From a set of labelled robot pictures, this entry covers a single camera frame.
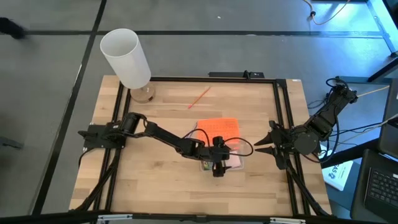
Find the metal rod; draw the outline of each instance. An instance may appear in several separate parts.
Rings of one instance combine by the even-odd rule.
[[[28,31],[29,34],[47,34],[45,30]],[[110,30],[99,30],[97,35],[105,35]],[[261,31],[261,30],[135,30],[137,35],[262,35],[262,36],[315,36],[315,37],[352,37],[382,39],[380,31]]]
[[[102,15],[104,13],[106,0],[102,0],[99,5],[98,13],[96,15],[96,19],[94,21],[94,26],[91,30],[90,37],[87,42],[86,50],[83,55],[83,59],[81,60],[81,66],[76,76],[75,84],[73,85],[72,92],[70,94],[67,107],[63,112],[62,120],[60,126],[57,129],[57,134],[54,139],[52,148],[50,149],[50,157],[48,160],[48,164],[46,164],[45,173],[40,180],[39,189],[37,191],[37,196],[35,198],[34,206],[32,208],[32,214],[38,215],[42,213],[43,206],[45,203],[45,199],[47,198],[47,194],[50,189],[50,184],[52,181],[52,177],[54,175],[55,169],[57,167],[58,158],[60,157],[63,142],[65,140],[65,136],[68,131],[69,123],[72,118],[73,109],[75,108],[76,100],[80,91],[81,83],[83,81],[83,77],[87,68],[88,60],[90,58],[91,50],[94,46],[95,41],[95,32],[98,30],[98,27],[101,22]]]
[[[368,82],[376,81],[377,79],[382,79],[386,77],[391,72],[398,68],[398,58],[395,58],[392,62],[388,63],[385,67],[377,71],[371,77],[368,78]]]
[[[314,197],[312,197],[312,194],[305,187],[303,182],[300,181],[300,177],[299,177],[299,175],[297,175],[296,171],[294,170],[292,162],[290,161],[290,159],[286,160],[286,164],[287,164],[286,170],[289,172],[289,174],[294,179],[294,181],[297,184],[297,186],[299,187],[301,193],[303,193],[304,196],[308,199],[308,202],[311,205],[311,207],[312,207],[313,211],[315,212],[315,214],[329,216],[329,214],[327,214],[327,212],[325,212],[322,209],[322,207],[319,205],[319,203],[317,201],[315,201]]]
[[[285,79],[277,80],[277,83],[280,83],[280,86],[282,87],[282,91],[284,93],[284,101],[285,101],[285,107],[286,107],[286,113],[287,113],[287,121],[289,123],[289,128],[293,128],[294,127],[293,113],[292,113],[292,108],[290,106],[289,92],[287,91],[286,80]],[[302,167],[302,164],[301,164],[301,158],[300,158],[300,154],[299,153],[295,153],[294,154],[294,162],[296,164],[297,174],[300,177],[300,180],[305,185],[304,172],[303,172],[303,167]],[[302,203],[303,203],[304,214],[310,215],[310,213],[311,213],[310,206],[309,206],[307,200],[305,199],[305,196],[304,196],[303,192],[301,192],[301,199],[302,199]]]
[[[282,107],[280,105],[280,98],[279,98],[277,82],[275,81],[272,84],[272,86],[274,87],[274,96],[275,96],[276,113],[278,116],[278,123],[283,126],[284,118],[282,116]],[[289,153],[285,153],[284,156],[289,158]],[[289,187],[290,202],[292,204],[292,213],[293,213],[293,215],[296,215],[299,213],[299,208],[297,207],[297,199],[296,199],[296,194],[295,194],[295,190],[294,190],[294,183],[293,183],[292,177],[290,176],[288,171],[286,171],[286,179],[287,179],[287,185]]]
[[[126,100],[124,102],[123,116],[125,116],[129,112],[130,101],[131,101],[131,94],[130,94],[130,91],[127,90]],[[106,201],[105,201],[105,210],[111,210],[112,200],[113,200],[113,192],[114,192],[114,187],[116,185],[116,177],[118,174],[121,150],[122,149],[119,148],[119,149],[116,149],[116,151],[115,151],[115,155],[114,155],[114,159],[115,159],[115,163],[116,163],[115,170],[112,173],[111,180],[109,181],[108,194],[106,196]]]
[[[121,102],[122,96],[123,96],[123,89],[124,89],[123,84],[121,82],[119,82],[118,94],[116,95],[116,101],[115,101],[114,108],[113,108],[111,122],[115,122],[118,119],[120,102]],[[111,155],[111,149],[105,149],[104,158],[103,158],[102,166],[101,166],[101,172],[99,173],[99,178],[102,178],[104,176],[104,173],[106,172],[106,168],[108,167],[108,164],[109,164],[110,155]],[[99,209],[100,203],[101,203],[101,194],[102,194],[102,189],[101,189],[100,193],[98,194],[98,196],[94,200],[93,210]]]
[[[268,83],[275,82],[274,79],[267,78],[220,78],[220,77],[151,77],[154,82],[221,82],[221,83]]]
[[[87,196],[87,198],[84,200],[84,202],[76,208],[76,210],[83,210],[87,211],[88,208],[90,207],[91,203],[95,200],[95,198],[101,194],[102,188],[104,187],[105,183],[108,181],[109,177],[114,173],[115,167],[116,167],[116,160],[115,158],[113,159],[111,165],[106,169],[104,176],[102,176],[97,185],[95,185],[93,191]]]

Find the white cylinder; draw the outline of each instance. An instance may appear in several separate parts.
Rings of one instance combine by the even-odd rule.
[[[99,47],[125,87],[138,89],[148,84],[150,69],[134,31],[112,30],[102,38]]]

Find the black metal frame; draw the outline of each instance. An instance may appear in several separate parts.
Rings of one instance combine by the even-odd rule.
[[[282,107],[280,104],[280,98],[279,98],[279,89],[278,86],[280,86],[282,88],[282,92],[284,94],[284,101],[285,101],[285,107],[286,107],[286,112],[287,112],[287,117],[288,117],[288,122],[289,122],[289,126],[293,126],[293,116],[292,116],[292,111],[290,108],[290,101],[289,101],[289,94],[287,92],[287,85],[286,85],[286,80],[275,80],[275,79],[265,79],[265,78],[227,78],[227,77],[211,77],[211,78],[197,78],[197,77],[152,77],[151,81],[153,82],[227,82],[227,83],[267,83],[267,84],[272,84],[272,87],[274,89],[274,97],[275,97],[275,106],[276,106],[276,110],[277,110],[277,117],[278,117],[278,122],[281,125],[284,125],[284,121],[283,121],[283,116],[282,116]],[[117,96],[117,100],[116,100],[116,104],[115,104],[115,109],[114,109],[114,115],[117,114],[116,111],[119,111],[119,106],[117,106],[118,104],[120,104],[120,102],[118,103],[118,100],[120,100],[121,98],[121,94],[123,92],[123,88],[122,90],[120,90],[120,86],[119,86],[119,91],[118,91],[118,96]],[[124,111],[123,114],[126,114],[128,112],[128,106],[129,105],[129,99],[130,97],[126,97],[126,104],[124,107]],[[115,152],[115,157],[117,156],[117,162],[120,159],[120,152],[121,149],[117,149]],[[102,169],[105,169],[105,167],[108,166],[108,161],[109,161],[109,155],[110,154],[105,154],[104,155],[104,159],[103,159],[103,164],[102,164]],[[297,172],[300,176],[300,178],[302,178],[303,180],[303,170],[302,170],[302,166],[301,166],[301,161],[300,161],[300,157],[298,154],[295,155],[295,161],[296,161],[296,168],[297,168]],[[114,190],[114,186],[116,184],[116,174],[117,172],[114,172],[112,174],[111,180],[109,182],[109,189],[108,189],[108,194],[106,197],[106,205],[105,205],[105,210],[110,210],[111,208],[111,202],[113,199],[113,190]],[[297,206],[297,199],[295,197],[295,189],[294,189],[294,182],[290,176],[290,174],[288,172],[286,172],[287,175],[287,182],[289,185],[289,194],[290,194],[290,201],[291,201],[291,205],[292,205],[292,213],[293,215],[298,215],[299,214],[299,210],[298,210],[298,206]],[[99,197],[97,198],[97,204],[100,203],[100,198],[101,196],[99,195]],[[303,207],[304,207],[304,212],[306,215],[310,214],[310,210],[309,210],[309,206],[308,206],[308,202],[305,201],[305,199],[303,198]],[[169,219],[170,217],[172,217],[173,215],[166,215],[164,216],[165,219]],[[161,218],[162,219],[162,214],[156,214],[157,218]],[[182,217],[190,217],[190,216],[186,216],[186,215],[175,215],[175,217],[179,217],[176,218],[177,220],[182,220]],[[195,220],[198,221],[198,216],[194,215]],[[208,221],[216,221],[213,219],[210,219],[209,217],[212,216],[208,216],[205,215],[205,219]],[[226,219],[232,217],[233,219],[236,218],[236,216],[217,216],[217,217],[225,217]]]
[[[390,14],[392,20],[394,21],[394,24],[397,25],[398,21],[395,19],[395,17],[391,14],[392,11],[387,3],[386,0],[382,0],[384,3],[384,6],[386,7],[388,13]],[[388,63],[386,66],[382,67],[380,70],[378,70],[375,74],[371,75],[370,77],[350,77],[350,76],[337,76],[336,78],[339,78],[341,80],[344,80],[346,83],[356,83],[356,84],[389,84],[391,82],[391,78],[385,78],[388,74],[392,73],[394,70],[398,68],[398,55],[397,51],[394,48],[390,38],[389,34],[386,32],[384,29],[383,25],[381,24],[381,21],[379,20],[379,17],[377,16],[372,4],[370,1],[367,1],[366,4],[368,5],[368,8],[380,30],[382,33],[384,41],[386,41],[386,44],[391,51],[390,58],[394,58],[393,61]]]
[[[289,122],[289,126],[293,126],[293,116],[290,107],[289,101],[289,94],[287,91],[286,80],[270,80],[265,78],[256,78],[256,79],[245,79],[245,78],[189,78],[189,77],[152,77],[152,81],[158,82],[227,82],[227,83],[268,83],[272,84],[274,89],[274,97],[275,97],[275,106],[277,108],[277,117],[278,121],[283,124],[283,116],[282,116],[282,107],[279,98],[279,87],[282,88],[282,92],[284,95],[285,107],[287,112],[287,118]],[[116,97],[115,107],[114,107],[114,114],[118,114],[119,105],[121,101],[121,95],[123,93],[122,90],[119,88],[118,95]],[[123,114],[128,112],[130,104],[130,97],[127,94],[126,102],[124,104]],[[295,161],[297,166],[297,172],[301,179],[303,179],[303,173],[301,168],[300,158],[296,158]],[[114,157],[113,162],[116,161],[115,164],[118,164],[118,160],[120,159],[119,156]],[[106,201],[108,203],[113,199],[113,190],[116,180],[116,170],[113,172],[114,179],[110,180],[109,183],[109,190]],[[292,211],[298,211],[297,208],[297,201],[295,200],[294,194],[294,185],[291,184],[292,188],[289,188],[290,198],[294,198],[295,203],[292,201]],[[304,205],[304,212],[306,212],[306,208],[308,204],[305,200],[303,200]],[[318,217],[312,216],[309,214],[301,215],[298,212],[294,213],[291,217],[280,217],[280,216],[242,216],[242,215],[184,215],[184,214],[153,214],[153,213],[131,213],[131,212],[111,212],[110,211],[111,204],[108,203],[108,208],[105,210],[93,210],[93,211],[70,211],[67,213],[53,213],[53,214],[43,214],[43,215],[26,215],[21,217],[6,217],[0,218],[1,223],[11,224],[11,223],[81,223],[81,222],[92,222],[95,223],[97,220],[103,220],[108,222],[106,218],[112,219],[112,215],[118,215],[118,217],[124,217],[125,219],[152,219],[152,220],[180,220],[180,221],[194,221],[194,222],[210,222],[210,221],[231,221],[231,222],[263,222],[263,223],[270,223],[270,222],[294,222],[300,221],[300,223],[322,223],[322,224],[332,224],[338,221],[342,221],[344,223],[361,223],[367,224],[370,222],[359,222],[355,220],[339,220],[335,217]]]
[[[119,82],[118,94],[116,96],[116,101],[113,108],[112,122],[116,122],[116,120],[118,119],[118,113],[120,108],[120,102],[122,100],[123,89],[124,86],[122,85],[121,82]],[[104,176],[106,169],[108,168],[110,154],[111,154],[111,149],[105,149],[104,159],[102,161],[101,171],[99,173],[99,179]],[[102,189],[99,195],[94,200],[93,210],[98,210],[100,208],[101,195],[102,195]]]

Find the black wire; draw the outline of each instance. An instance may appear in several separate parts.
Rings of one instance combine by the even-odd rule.
[[[143,123],[144,123],[144,127],[147,128],[148,120],[144,119],[144,120],[143,120]]]
[[[352,131],[352,132],[355,132],[355,133],[363,133],[363,132],[365,132],[365,130],[363,130],[363,131],[358,131],[358,132],[356,132],[355,130],[362,129],[362,128],[367,128],[367,127],[370,127],[369,129],[371,129],[371,128],[374,128],[374,127],[372,127],[372,126],[375,126],[375,125],[378,125],[378,124],[381,124],[381,122],[374,123],[374,124],[368,124],[368,125],[365,125],[365,126],[362,126],[362,127],[353,128],[353,129],[349,129],[349,130],[341,130],[340,134],[344,134],[344,133],[347,133],[347,132],[349,132],[349,131]]]
[[[341,79],[339,79],[339,78],[329,78],[329,79],[326,80],[326,85],[328,85],[328,86],[330,86],[330,87],[335,87],[335,86],[329,84],[329,81],[330,81],[330,80],[334,80],[334,81],[336,81],[337,83],[339,83],[339,82],[343,83],[343,84],[346,86],[347,90],[348,90],[348,84],[347,84],[344,80],[341,80]]]
[[[365,128],[363,131],[361,131],[361,132],[355,132],[355,133],[363,133],[363,132],[365,132],[365,131],[367,131],[367,130],[370,130],[370,129],[372,129],[372,128],[381,128],[381,126],[380,127],[370,127],[370,128]]]
[[[302,154],[302,155],[303,155],[303,157],[305,157],[306,159],[308,159],[308,160],[311,161],[311,162],[314,162],[314,163],[321,163],[320,161],[315,161],[315,160],[309,158],[308,156],[306,156],[306,155],[304,155],[304,154]]]
[[[321,101],[321,103],[317,104],[316,106],[310,106],[310,105],[312,105],[312,104],[314,104],[316,102],[319,102],[319,101]],[[325,104],[325,100],[315,100],[315,101],[307,104],[307,108],[308,109],[315,109],[315,108],[318,108],[319,106],[321,106],[322,104]]]
[[[250,146],[251,152],[249,154],[237,154],[237,153],[230,153],[230,152],[229,153],[220,153],[220,154],[229,154],[229,155],[244,156],[244,157],[250,156],[251,154],[253,154],[253,152],[254,152],[253,145],[246,139],[239,138],[239,137],[234,137],[234,138],[229,138],[229,139],[225,140],[224,143],[228,142],[229,140],[233,140],[233,139],[239,139],[239,140],[242,140],[242,141],[246,142]]]
[[[347,144],[347,145],[355,145],[355,146],[358,146],[358,144],[355,144],[355,143],[344,143],[344,142],[338,142],[338,144]]]
[[[322,152],[325,152],[325,155],[323,156],[323,157],[325,157],[325,156],[327,156],[328,154],[327,154],[327,152],[329,151],[329,146],[330,146],[330,143],[329,143],[329,139],[328,139],[328,144],[326,145],[326,148],[327,149],[322,149],[321,150],[321,155],[322,155]],[[315,160],[313,160],[313,159],[311,159],[311,158],[309,158],[309,157],[307,157],[306,155],[303,155],[306,159],[308,159],[308,160],[310,160],[310,161],[312,161],[312,162],[316,162],[316,163],[320,163],[319,162],[319,157],[317,156],[317,154],[316,153],[312,153],[318,160],[317,161],[315,161]]]
[[[86,150],[85,152],[83,152],[83,154],[82,155],[80,155],[80,157],[79,157],[79,163],[78,163],[78,167],[80,167],[80,164],[81,164],[81,159],[83,158],[83,156],[87,153],[87,152],[91,152],[91,149],[90,150]]]
[[[187,133],[186,135],[184,135],[184,137],[182,137],[182,138],[186,138],[188,135],[190,135],[191,133],[194,133],[195,131],[201,131],[201,132],[205,133],[206,140],[207,140],[207,146],[210,147],[209,135],[207,135],[206,131],[203,130],[203,129],[201,129],[201,128],[196,128],[196,129],[194,129],[194,130],[188,132],[188,133]]]

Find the cable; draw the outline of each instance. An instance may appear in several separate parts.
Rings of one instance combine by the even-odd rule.
[[[355,143],[343,143],[343,142],[338,142],[338,144],[346,144],[346,145],[358,146],[358,144],[355,144]]]
[[[347,84],[344,80],[341,80],[341,79],[339,79],[339,78],[329,78],[329,79],[327,79],[327,80],[326,80],[326,85],[328,85],[328,86],[330,86],[330,87],[336,87],[336,86],[333,86],[333,85],[329,84],[329,81],[331,81],[331,80],[334,80],[334,81],[336,81],[336,82],[341,82],[341,83],[343,83],[343,84],[346,86],[346,88],[348,89],[348,84]]]
[[[378,124],[381,124],[381,122],[374,123],[374,124],[368,124],[368,125],[365,125],[365,126],[362,126],[362,127],[353,128],[353,129],[349,129],[349,130],[341,130],[340,134],[344,134],[344,133],[347,133],[349,131],[352,131],[352,132],[355,132],[355,133],[362,133],[365,130],[364,131],[360,131],[360,132],[356,132],[355,130],[362,129],[362,128],[367,128],[367,127],[371,127],[371,126],[375,126],[375,125],[378,125]]]
[[[147,128],[148,120],[147,120],[147,119],[144,119],[144,120],[142,121],[142,123],[144,123],[144,128]]]
[[[372,127],[371,129],[369,129],[369,130],[367,130],[367,131],[364,131],[363,133],[359,133],[359,134],[357,134],[357,135],[355,135],[355,136],[353,136],[353,137],[351,137],[351,138],[348,138],[348,139],[342,141],[340,144],[343,144],[344,142],[349,141],[349,140],[351,140],[351,139],[353,139],[353,138],[356,138],[356,137],[358,137],[358,136],[360,136],[360,135],[362,135],[362,134],[368,133],[368,132],[372,131],[373,129],[379,128],[379,127],[385,125],[389,120],[394,119],[394,118],[396,118],[397,116],[398,116],[398,113],[395,114],[394,116],[390,117],[389,119],[383,121],[381,124],[379,124],[379,125],[377,125],[377,126],[375,126],[375,127]]]
[[[340,12],[341,10],[343,10],[344,7],[346,7],[346,5],[347,5],[351,0],[347,0],[347,1],[346,1],[346,4],[344,4],[344,6],[341,7],[341,9],[340,9],[339,11],[336,12],[336,14],[334,14],[332,17],[330,17],[330,19],[328,19],[327,21],[321,22],[321,23],[317,23],[316,20],[315,20],[315,14],[316,14],[316,12],[313,10],[312,4],[311,4],[308,0],[304,0],[304,1],[310,6],[310,9],[311,9],[310,16],[311,16],[311,18],[312,18],[312,20],[313,20],[313,23],[315,23],[316,25],[323,25],[323,24],[325,24],[325,23],[331,21],[335,16],[337,16],[337,14],[339,14],[339,12]]]
[[[80,155],[80,157],[79,157],[79,163],[78,163],[78,168],[80,167],[80,163],[81,163],[81,160],[83,159],[83,156],[87,153],[87,152],[91,152],[91,150],[92,149],[87,149],[85,152],[83,152],[83,154],[82,155]]]
[[[365,131],[367,131],[367,130],[369,130],[369,129],[371,129],[371,128],[373,128],[373,127],[365,128],[365,129],[362,130],[362,131],[352,131],[352,132],[354,132],[354,133],[363,133],[363,132],[365,132]]]
[[[191,133],[194,133],[195,131],[201,131],[201,132],[205,133],[206,140],[207,140],[207,146],[210,147],[209,135],[207,135],[206,131],[203,130],[203,129],[201,129],[201,128],[196,128],[196,129],[194,129],[194,130],[188,132],[188,133],[187,133],[186,135],[184,135],[184,137],[182,137],[182,138],[186,138],[188,135],[190,135]]]
[[[314,163],[322,163],[322,162],[320,162],[320,161],[315,161],[315,160],[309,158],[308,156],[306,156],[306,155],[304,155],[304,154],[302,154],[302,155],[303,155],[304,158],[308,159],[308,160],[311,161],[311,162],[314,162]]]
[[[314,103],[316,103],[316,102],[321,102],[321,103],[317,104],[316,106],[310,106],[310,105],[312,105],[312,104],[314,104]],[[315,109],[315,108],[318,108],[319,106],[321,106],[321,105],[324,104],[324,103],[325,103],[325,100],[315,100],[315,101],[313,101],[313,102],[307,104],[307,108],[308,108],[308,109]]]
[[[250,146],[250,148],[251,148],[251,152],[250,152],[249,154],[228,153],[229,155],[234,155],[234,156],[243,156],[243,157],[246,157],[246,156],[250,156],[251,154],[253,154],[253,152],[254,152],[253,145],[252,145],[252,144],[251,144],[251,143],[250,143],[248,140],[246,140],[246,139],[239,138],[239,137],[235,137],[235,138],[229,138],[229,139],[225,140],[225,141],[224,141],[224,143],[228,142],[229,140],[233,140],[233,139],[240,139],[240,140],[242,140],[242,141],[246,142],[246,143],[247,143],[247,144]]]

